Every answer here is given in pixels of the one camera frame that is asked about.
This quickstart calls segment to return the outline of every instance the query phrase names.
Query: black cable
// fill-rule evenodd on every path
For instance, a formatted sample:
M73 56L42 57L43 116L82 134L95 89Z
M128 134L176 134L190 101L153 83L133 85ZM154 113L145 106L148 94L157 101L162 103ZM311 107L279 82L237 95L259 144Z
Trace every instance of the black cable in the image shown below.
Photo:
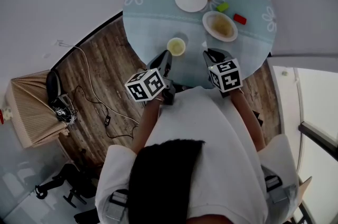
M106 108L106 111L107 111L106 118L109 116L109 110L108 110L107 106L106 106L105 104L101 103L101 102L95 102L95 101L89 100L89 99L87 98L87 95L86 95L85 90L84 90L80 85L77 85L76 88L75 88L75 91L74 91L74 93L73 93L73 101L72 101L72 103L74 103L74 101L75 101L75 96L76 96L76 93L77 93L78 88L80 88L80 89L83 91L84 97L85 97L85 99L86 99L87 101L89 101L89 102L91 102L91 103L93 103L93 104L104 105L104 107ZM107 137L109 137L109 138L111 138L111 139L118 138L118 137L131 137L132 139L134 139L133 131L134 131L135 127L137 127L137 125L133 127L133 129L132 129L132 134L131 134L131 135L120 135L120 136L116 136L116 137L111 137L111 136L108 135L108 132L107 132L107 126L106 126L106 125L105 125L105 131L106 131Z
M75 91L74 91L74 93L73 93L73 101L72 101L73 103L74 103L74 101L75 101L75 96L76 96L76 93L77 93L78 88L80 88L80 89L83 91L84 97L85 97L85 99L86 99L88 102L91 102L91 103L93 103L93 104L104 105L104 107L106 108L106 111L107 111L107 116L109 115L109 111L108 111L107 106L106 106L105 104L101 103L101 102L95 102L95 101L89 100L89 99L87 98L87 95L86 95L85 90L84 90L80 85L77 85L77 86L76 86Z

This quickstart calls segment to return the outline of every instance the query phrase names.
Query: cable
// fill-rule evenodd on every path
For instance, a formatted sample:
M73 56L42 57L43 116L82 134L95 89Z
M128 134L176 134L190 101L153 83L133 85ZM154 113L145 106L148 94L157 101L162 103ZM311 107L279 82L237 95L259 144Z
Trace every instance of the cable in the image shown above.
M107 135L107 137L109 137L111 139L118 138L118 137L131 137L132 139L134 139L134 137L131 136L131 135L120 135L120 136L116 136L116 137L111 137L111 136L108 135L107 128L106 128L106 135Z
M78 88L80 88L80 89L83 91L84 97L85 97L85 99L86 99L88 102L91 102L91 103L93 103L93 104L101 104L101 105L104 105L105 108L106 108L106 111L107 111L107 115L106 115L106 116L109 115L109 111L108 111L107 106L106 106L105 104L101 103L101 102L94 102L94 101L89 100L89 99L87 98L87 95L86 95L85 90L84 90L80 85L77 85L76 88L75 88L75 91L74 91L74 93L73 93L73 100L72 100L72 103L75 102L75 96L76 96L76 93L77 93Z
M104 107L106 108L106 111L107 111L107 114L106 114L106 117L109 116L109 110L107 108L107 106L104 104L104 103L101 103L101 102L94 102L94 101L91 101L87 98L87 95L86 95L86 92L85 90L80 86L80 85L77 85L75 90L74 90L74 93L73 93L73 100L72 100L72 104L75 102L75 96L76 96L76 93L78 91L78 88L80 88L82 91L83 91L83 94L84 94L84 97L87 101L93 103L93 104L100 104L100 105L104 105ZM137 125L133 127L132 129L132 134L131 135L120 135L120 136L116 136L116 137L111 137L108 135L108 132L107 132L107 126L105 125L105 131L106 131L106 135L107 137L111 138L111 139L114 139L114 138L118 138L118 137L131 137L132 139L134 139L134 129L135 127L138 127Z
M82 54L84 55L84 58L86 59L86 64L87 64L87 68L88 68L88 77L89 77L90 87L91 87L91 90L92 90L93 94L94 94L95 97L97 98L97 100L99 100L102 104L104 104L104 105L106 106L106 108L109 108L109 109L110 109L112 112L114 112L115 114L120 115L120 116L125 117L125 118L128 118L128 119L134 121L135 123L139 124L138 121L136 121L136 120L134 120L134 119L132 119L132 118L126 116L126 115L123 115L123 114L121 114L121 113L119 113L119 112L113 110L113 109L112 109L111 107L109 107L106 103L104 103L100 98L98 98L98 96L96 95L96 93L95 93L95 91L94 91L93 85L92 85L92 83L91 83L90 69L89 69L89 63L88 63L87 56L86 56L85 52L84 52L81 48L78 48L78 47L75 46L75 45L68 45L68 44L65 44L65 43L59 43L59 46L63 46L63 47L65 47L65 48L76 48L76 49L79 49L79 50L82 52Z

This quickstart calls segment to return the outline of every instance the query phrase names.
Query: curtain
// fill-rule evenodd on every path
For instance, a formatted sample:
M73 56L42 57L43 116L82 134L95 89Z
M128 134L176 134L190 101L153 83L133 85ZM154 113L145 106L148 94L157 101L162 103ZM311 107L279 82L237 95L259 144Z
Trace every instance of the curtain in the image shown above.
M46 78L49 71L12 79L6 99L13 112L13 125L24 148L53 141L68 134L48 106Z

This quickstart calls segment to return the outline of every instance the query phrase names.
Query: person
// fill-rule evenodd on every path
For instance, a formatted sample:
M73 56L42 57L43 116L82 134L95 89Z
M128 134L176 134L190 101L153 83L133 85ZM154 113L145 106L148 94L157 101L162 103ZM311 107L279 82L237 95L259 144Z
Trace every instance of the person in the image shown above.
M241 90L222 98L196 87L172 106L148 102L131 148L109 147L96 207L126 190L127 222L284 223L298 204L298 176L287 137L266 145Z

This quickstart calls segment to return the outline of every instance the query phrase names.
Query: black chair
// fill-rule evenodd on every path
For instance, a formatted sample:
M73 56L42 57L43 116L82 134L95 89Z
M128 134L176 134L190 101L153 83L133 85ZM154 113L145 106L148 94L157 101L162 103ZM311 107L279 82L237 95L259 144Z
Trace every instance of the black chair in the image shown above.
M61 172L57 176L53 177L53 181L44 185L35 186L37 198L43 200L47 197L48 190L62 186L65 180L69 182L72 189L70 190L68 197L63 197L74 208L76 208L76 206L71 202L73 197L76 197L83 204L87 204L81 196L89 199L94 197L96 194L96 187L92 184L91 177L86 173L78 171L74 165L66 164L63 166Z
M99 216L97 214L96 209L76 214L74 218L77 224L98 224L100 223Z

